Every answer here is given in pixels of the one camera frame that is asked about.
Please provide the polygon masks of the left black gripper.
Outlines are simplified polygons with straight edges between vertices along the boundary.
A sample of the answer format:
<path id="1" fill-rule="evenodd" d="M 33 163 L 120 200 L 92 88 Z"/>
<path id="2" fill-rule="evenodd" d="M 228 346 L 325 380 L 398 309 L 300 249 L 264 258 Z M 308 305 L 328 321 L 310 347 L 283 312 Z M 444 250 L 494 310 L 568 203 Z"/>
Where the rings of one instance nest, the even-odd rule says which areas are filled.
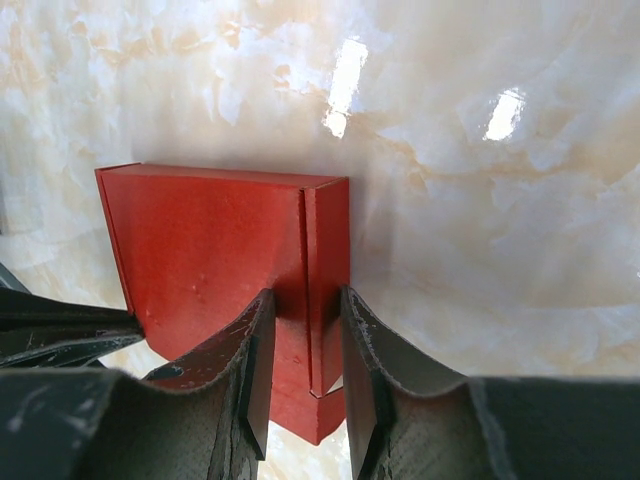
<path id="1" fill-rule="evenodd" d="M 94 367 L 137 343 L 144 332 L 126 310 L 66 303 L 32 294 L 1 268 L 1 366 Z"/>

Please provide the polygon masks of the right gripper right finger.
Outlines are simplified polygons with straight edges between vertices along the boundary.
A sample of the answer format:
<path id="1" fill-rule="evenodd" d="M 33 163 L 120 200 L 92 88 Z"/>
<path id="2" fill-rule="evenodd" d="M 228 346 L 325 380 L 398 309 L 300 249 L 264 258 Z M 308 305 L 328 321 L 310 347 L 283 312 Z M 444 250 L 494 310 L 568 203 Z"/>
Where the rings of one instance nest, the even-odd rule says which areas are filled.
<path id="1" fill-rule="evenodd" d="M 467 376 L 341 292 L 343 380 L 356 479 L 635 479 L 639 382 Z"/>

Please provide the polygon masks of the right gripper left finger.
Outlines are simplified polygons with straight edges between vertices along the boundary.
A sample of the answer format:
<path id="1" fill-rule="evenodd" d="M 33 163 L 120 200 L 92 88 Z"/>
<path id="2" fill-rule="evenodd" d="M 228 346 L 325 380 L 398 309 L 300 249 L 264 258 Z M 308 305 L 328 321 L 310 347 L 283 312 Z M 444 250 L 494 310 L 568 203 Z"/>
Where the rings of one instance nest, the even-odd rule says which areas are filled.
<path id="1" fill-rule="evenodd" d="M 101 366 L 1 366 L 5 479 L 253 479 L 274 364 L 270 290 L 137 379 Z"/>

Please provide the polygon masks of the red paper box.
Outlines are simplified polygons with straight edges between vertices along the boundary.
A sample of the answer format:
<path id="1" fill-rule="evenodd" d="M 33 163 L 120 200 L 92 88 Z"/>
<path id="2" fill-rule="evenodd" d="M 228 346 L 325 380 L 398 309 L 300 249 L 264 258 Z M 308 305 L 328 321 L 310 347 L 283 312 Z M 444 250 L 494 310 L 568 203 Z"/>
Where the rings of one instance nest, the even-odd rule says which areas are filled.
<path id="1" fill-rule="evenodd" d="M 349 181 L 129 164 L 96 171 L 128 309 L 174 360 L 275 296 L 270 417 L 319 444 L 345 417 L 340 290 L 350 280 Z"/>

